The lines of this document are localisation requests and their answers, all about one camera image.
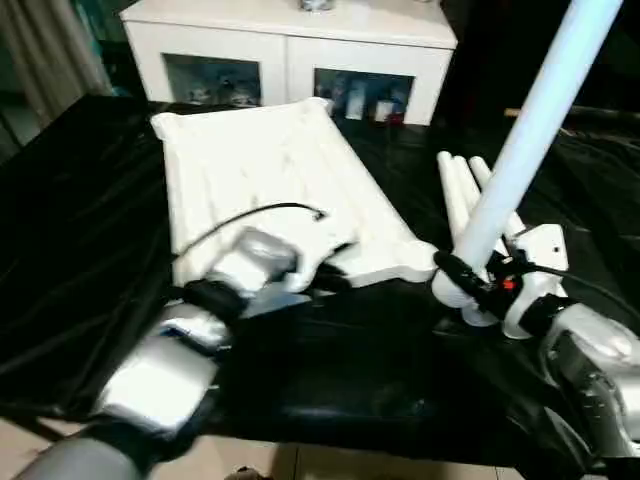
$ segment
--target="tile floor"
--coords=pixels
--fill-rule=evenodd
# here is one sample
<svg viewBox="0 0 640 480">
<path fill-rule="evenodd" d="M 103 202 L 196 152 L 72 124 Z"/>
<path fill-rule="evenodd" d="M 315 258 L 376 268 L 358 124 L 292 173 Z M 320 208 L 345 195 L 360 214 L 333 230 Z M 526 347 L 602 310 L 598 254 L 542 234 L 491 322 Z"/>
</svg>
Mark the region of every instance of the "tile floor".
<svg viewBox="0 0 640 480">
<path fill-rule="evenodd" d="M 61 422 L 46 423 L 65 434 L 79 428 Z M 0 420 L 0 480 L 12 478 L 48 445 L 41 437 Z M 163 464 L 153 479 L 223 480 L 243 466 L 275 480 L 522 480 L 508 469 L 221 437 L 200 438 L 189 455 Z"/>
</svg>

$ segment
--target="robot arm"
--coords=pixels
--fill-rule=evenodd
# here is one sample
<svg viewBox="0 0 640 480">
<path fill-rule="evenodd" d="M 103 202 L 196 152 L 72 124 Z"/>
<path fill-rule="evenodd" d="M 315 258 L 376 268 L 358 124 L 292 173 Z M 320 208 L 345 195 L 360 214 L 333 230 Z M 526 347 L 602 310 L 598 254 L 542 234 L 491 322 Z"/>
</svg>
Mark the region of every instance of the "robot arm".
<svg viewBox="0 0 640 480">
<path fill-rule="evenodd" d="M 480 309 L 503 321 L 518 298 L 523 274 L 535 268 L 504 257 L 489 264 L 489 270 L 494 265 L 493 281 L 486 282 L 451 254 L 438 252 L 434 259 Z M 502 271 L 496 271 L 496 265 Z M 638 337 L 586 305 L 550 293 L 530 303 L 518 327 L 540 340 L 540 367 L 547 382 L 574 399 L 595 454 L 605 461 L 640 459 Z"/>
<path fill-rule="evenodd" d="M 43 453 L 20 480 L 140 480 L 185 453 L 216 401 L 212 355 L 260 291 L 296 272 L 299 252 L 245 229 L 205 278 L 164 307 L 148 335 L 110 377 L 97 421 Z"/>
</svg>

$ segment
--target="black cloth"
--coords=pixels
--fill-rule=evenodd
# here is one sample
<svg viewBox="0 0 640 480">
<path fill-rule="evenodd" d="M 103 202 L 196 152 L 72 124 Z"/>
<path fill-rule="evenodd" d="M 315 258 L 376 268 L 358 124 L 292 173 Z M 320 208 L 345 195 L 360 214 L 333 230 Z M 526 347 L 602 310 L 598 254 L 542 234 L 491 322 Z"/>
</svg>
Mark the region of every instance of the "black cloth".
<svg viewBox="0 0 640 480">
<path fill-rule="evenodd" d="M 0 165 L 3 412 L 84 418 L 160 307 L 144 293 L 150 279 L 155 290 L 170 284 L 162 145 L 148 123 L 163 110 L 201 108 L 85 97 Z M 338 126 L 416 236 L 445 249 L 436 153 L 491 163 L 507 132 Z M 635 305 L 638 153 L 559 137 L 520 208 L 527 224 L 564 227 L 573 272 Z M 540 382 L 534 347 L 465 327 L 425 285 L 394 280 L 317 299 L 241 325 L 209 431 L 574 472 L 584 465 L 545 437 L 544 407 L 573 412 Z"/>
</svg>

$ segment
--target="black cable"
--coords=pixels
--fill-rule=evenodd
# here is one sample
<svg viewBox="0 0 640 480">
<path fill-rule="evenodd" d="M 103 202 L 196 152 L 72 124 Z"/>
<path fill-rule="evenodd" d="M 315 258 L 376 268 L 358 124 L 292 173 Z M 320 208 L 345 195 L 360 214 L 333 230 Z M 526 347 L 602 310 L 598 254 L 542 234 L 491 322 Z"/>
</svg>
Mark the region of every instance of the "black cable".
<svg viewBox="0 0 640 480">
<path fill-rule="evenodd" d="M 601 287 L 596 283 L 592 283 L 589 280 L 585 280 L 582 277 L 578 277 L 573 273 L 564 272 L 562 270 L 556 270 L 555 268 L 543 267 L 542 265 L 536 265 L 533 263 L 527 264 L 525 268 L 528 272 L 550 273 L 551 275 L 557 275 L 558 277 L 568 278 L 569 280 L 576 282 L 577 284 L 582 285 L 583 287 L 586 287 L 595 292 L 598 292 L 600 295 L 612 301 L 614 304 L 616 304 L 618 307 L 620 307 L 622 310 L 624 310 L 625 312 L 627 312 L 629 315 L 631 315 L 632 317 L 634 317 L 636 320 L 640 322 L 640 313 L 638 313 L 638 311 L 635 308 L 633 308 L 629 303 L 627 303 L 625 300 L 623 300 L 621 297 L 619 297 L 615 293 L 607 290 L 604 287 Z"/>
<path fill-rule="evenodd" d="M 197 247 L 202 242 L 204 242 L 205 240 L 207 240 L 211 236 L 213 236 L 216 233 L 218 233 L 219 230 L 221 230 L 222 228 L 226 227 L 227 225 L 229 225 L 231 223 L 237 222 L 238 220 L 242 220 L 243 218 L 248 217 L 250 215 L 254 215 L 256 213 L 264 212 L 266 210 L 275 210 L 275 209 L 278 209 L 278 208 L 302 208 L 304 210 L 309 210 L 309 211 L 314 212 L 316 214 L 315 215 L 315 219 L 316 220 L 320 220 L 321 218 L 324 218 L 327 215 L 325 212 L 323 212 L 322 210 L 320 210 L 318 208 L 311 207 L 309 205 L 305 205 L 304 203 L 297 203 L 297 202 L 272 203 L 270 205 L 263 205 L 262 207 L 252 208 L 251 210 L 246 210 L 246 211 L 244 211 L 242 213 L 239 213 L 238 215 L 235 215 L 235 216 L 233 216 L 231 218 L 223 220 L 222 222 L 220 222 L 217 225 L 213 226 L 212 228 L 210 228 L 209 230 L 204 232 L 202 235 L 200 235 L 198 238 L 196 238 L 194 241 L 189 243 L 180 252 L 174 253 L 173 254 L 173 260 L 176 261 L 179 258 L 184 257 L 191 250 L 193 250 L 195 247 Z"/>
</svg>

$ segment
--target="white cylinder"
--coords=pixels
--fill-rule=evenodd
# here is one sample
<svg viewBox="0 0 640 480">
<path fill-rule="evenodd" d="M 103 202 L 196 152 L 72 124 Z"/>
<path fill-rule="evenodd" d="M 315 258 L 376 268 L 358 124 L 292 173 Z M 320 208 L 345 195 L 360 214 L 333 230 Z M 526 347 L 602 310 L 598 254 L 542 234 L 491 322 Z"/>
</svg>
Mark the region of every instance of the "white cylinder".
<svg viewBox="0 0 640 480">
<path fill-rule="evenodd" d="M 469 165 L 467 165 L 467 161 L 464 159 L 464 157 L 456 155 L 455 157 L 453 157 L 453 162 L 456 166 L 458 181 L 460 182 L 460 186 L 463 190 L 462 193 L 464 194 L 464 200 L 467 205 L 467 212 L 469 212 L 469 215 L 471 215 L 473 213 L 473 209 L 476 207 L 476 204 L 480 200 L 480 188 L 478 188 L 478 184 L 474 180 L 473 174 L 471 173 L 471 170 L 469 170 Z M 507 249 L 505 248 L 504 243 L 501 239 L 498 239 L 498 241 L 496 242 L 495 249 L 502 255 L 507 254 Z"/>
<path fill-rule="evenodd" d="M 451 238 L 454 240 L 462 233 L 469 221 L 469 212 L 465 204 L 462 187 L 458 181 L 455 163 L 449 152 L 440 152 L 437 156 L 440 182 L 444 193 L 444 203 L 447 207 L 447 218 Z"/>
<path fill-rule="evenodd" d="M 575 100 L 621 4 L 622 0 L 571 2 L 500 152 L 491 180 L 467 228 L 456 239 L 454 255 L 474 270 L 487 264 L 496 240 Z M 451 307 L 469 301 L 442 272 L 436 274 L 432 289 L 441 302 Z"/>
<path fill-rule="evenodd" d="M 473 170 L 473 174 L 475 175 L 478 183 L 484 190 L 491 179 L 491 169 L 485 163 L 482 157 L 471 157 L 469 159 L 469 165 L 471 166 L 471 170 Z M 509 220 L 507 220 L 507 225 L 504 227 L 504 233 L 507 238 L 513 238 L 517 234 L 521 233 L 526 229 L 520 215 L 518 215 L 515 211 L 509 215 Z"/>
</svg>

